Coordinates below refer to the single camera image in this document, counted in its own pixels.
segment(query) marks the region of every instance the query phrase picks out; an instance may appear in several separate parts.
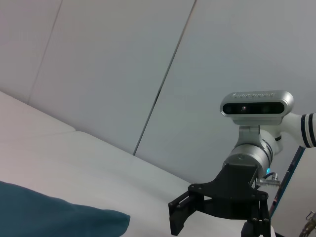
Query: teal fabric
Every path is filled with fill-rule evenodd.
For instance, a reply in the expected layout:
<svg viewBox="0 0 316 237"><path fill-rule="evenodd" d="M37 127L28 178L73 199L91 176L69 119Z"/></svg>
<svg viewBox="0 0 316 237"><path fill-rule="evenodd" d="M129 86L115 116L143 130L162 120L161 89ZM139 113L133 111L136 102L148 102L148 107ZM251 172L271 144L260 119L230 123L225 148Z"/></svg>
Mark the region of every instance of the teal fabric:
<svg viewBox="0 0 316 237"><path fill-rule="evenodd" d="M1 237L119 237L129 219L0 182Z"/></svg>

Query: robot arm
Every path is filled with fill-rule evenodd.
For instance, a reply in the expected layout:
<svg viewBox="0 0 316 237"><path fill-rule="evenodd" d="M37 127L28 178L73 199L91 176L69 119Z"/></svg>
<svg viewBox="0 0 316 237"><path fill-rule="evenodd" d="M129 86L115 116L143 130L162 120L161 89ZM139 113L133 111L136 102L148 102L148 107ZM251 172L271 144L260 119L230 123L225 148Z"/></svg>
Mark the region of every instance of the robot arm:
<svg viewBox="0 0 316 237"><path fill-rule="evenodd" d="M281 133L291 134L302 147L315 147L316 116L295 115L286 91L239 92L227 95L221 113L239 125L239 138L215 180L192 184L169 203L170 227L178 235L195 211L226 219L247 220L242 237L270 237L268 194L257 190L267 170L282 151ZM278 184L274 179L270 184Z"/></svg>

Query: panel seam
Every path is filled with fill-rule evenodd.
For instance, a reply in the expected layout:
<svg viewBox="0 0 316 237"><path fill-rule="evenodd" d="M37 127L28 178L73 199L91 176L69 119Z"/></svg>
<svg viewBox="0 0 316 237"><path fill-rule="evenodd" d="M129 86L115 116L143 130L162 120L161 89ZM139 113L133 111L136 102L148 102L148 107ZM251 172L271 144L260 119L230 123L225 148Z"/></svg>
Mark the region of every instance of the panel seam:
<svg viewBox="0 0 316 237"><path fill-rule="evenodd" d="M31 95L32 95L32 93L33 93L33 91L34 91L35 84L36 84L36 82L38 81L39 74L40 74L40 68L41 68L41 66L42 66L42 64L43 64L44 57L45 57L45 54L46 54L46 51L47 51L47 48L48 48L48 45L49 45L49 42L50 42L50 38L51 38L51 36L52 36L52 34L53 34L53 30L54 30L54 27L55 27L55 24L56 24L56 21L57 21L57 18L58 18L59 11L60 11L60 8L61 8L62 3L63 3L63 0L60 1L59 7L58 7L58 10L57 10L57 14L56 14L56 17L55 17L55 19L54 19L54 23L53 23L53 25L52 25L52 28L51 28L51 31L50 31L50 34L49 34L49 37L48 37L47 44L46 44L46 46L45 46L45 50L44 50L43 56L42 56L41 61L40 61L40 63L39 63L39 68L38 68L38 71L37 71L37 73L36 73L35 80L34 80L34 82L33 82L33 84L32 84L31 91L30 91L30 94L29 94L29 97L28 97L28 100L27 100L27 104L28 104L28 105L30 105Z"/></svg>
<svg viewBox="0 0 316 237"><path fill-rule="evenodd" d="M139 144L140 144L140 142L141 142L141 140L142 140L142 138L143 138L143 135L144 135L144 132L145 132L146 127L147 127L147 125L148 125L149 119L150 119L150 117L152 116L152 113L153 113L153 110L154 110L154 108L155 108L156 102L157 102L157 100L158 100L158 98L159 98L159 95L160 95L160 92L161 92L162 87L163 87L163 85L164 85L164 82L166 81L166 78L167 78L167 76L168 76L169 70L170 70L171 65L172 65L172 63L173 63L174 57L175 57L175 55L176 55L176 53L177 53L177 51L178 51L178 48L179 48L180 42L181 42L181 40L182 40L182 37L183 37L183 35L184 35L184 32L186 31L186 28L187 28L187 26L188 26L188 22L189 22L189 19L190 19L191 15L192 15L193 9L194 9L194 7L195 7L195 5L196 5L196 2L197 2L197 0L194 0L194 3L193 3L192 8L191 8L191 10L190 10L190 13L189 13L189 16L188 16L188 18L187 18L186 24L184 25L183 30L182 30L182 32L181 32L181 35L180 35L180 37L179 37L179 39L178 39L177 46L176 46L176 48L175 48L175 50L174 50L174 52L173 52L173 55L172 55L171 60L170 60L170 62L169 62L168 68L167 68L167 70L166 70L166 72L165 72L165 74L164 74L164 77L163 77L163 79L162 79L161 85L160 85L159 90L158 90L158 92L157 92L157 95L156 95L156 97L155 97L155 100L154 100L154 103L153 103L153 105L152 105L152 108L151 108L151 110L150 110L150 112L149 112L149 114L148 114L147 120L146 120L145 125L144 125L144 127L143 127L142 133L141 133L141 135L140 135L140 137L139 137L139 139L138 139L138 142L137 142L137 144L136 144L136 147L135 147L135 150L134 150L134 152L133 152L133 155L136 154L137 149L138 149L138 147L139 147Z"/></svg>

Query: white table surface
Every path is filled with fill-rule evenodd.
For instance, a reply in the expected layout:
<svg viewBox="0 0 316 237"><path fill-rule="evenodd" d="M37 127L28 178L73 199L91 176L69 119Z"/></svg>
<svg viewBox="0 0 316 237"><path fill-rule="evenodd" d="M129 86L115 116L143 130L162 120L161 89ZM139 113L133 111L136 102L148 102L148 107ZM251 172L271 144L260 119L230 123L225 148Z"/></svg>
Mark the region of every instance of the white table surface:
<svg viewBox="0 0 316 237"><path fill-rule="evenodd" d="M0 92L0 142L72 131L73 127Z"/></svg>
<svg viewBox="0 0 316 237"><path fill-rule="evenodd" d="M0 180L131 215L125 237L170 237L167 204L189 183L82 132L0 144ZM244 221L194 213L180 237L239 237Z"/></svg>

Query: camera lens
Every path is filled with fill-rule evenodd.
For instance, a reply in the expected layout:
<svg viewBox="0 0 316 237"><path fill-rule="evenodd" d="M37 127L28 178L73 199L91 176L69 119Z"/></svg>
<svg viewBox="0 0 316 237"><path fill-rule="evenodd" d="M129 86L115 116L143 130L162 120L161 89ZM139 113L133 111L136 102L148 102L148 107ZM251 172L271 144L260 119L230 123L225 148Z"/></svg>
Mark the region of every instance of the camera lens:
<svg viewBox="0 0 316 237"><path fill-rule="evenodd" d="M226 106L223 109L224 109L224 113L226 114L230 114L232 112L232 108L230 106Z"/></svg>
<svg viewBox="0 0 316 237"><path fill-rule="evenodd" d="M270 111L270 108L269 108L268 105L265 105L265 106L262 107L262 113L263 114L267 114L267 113L269 113L269 111Z"/></svg>

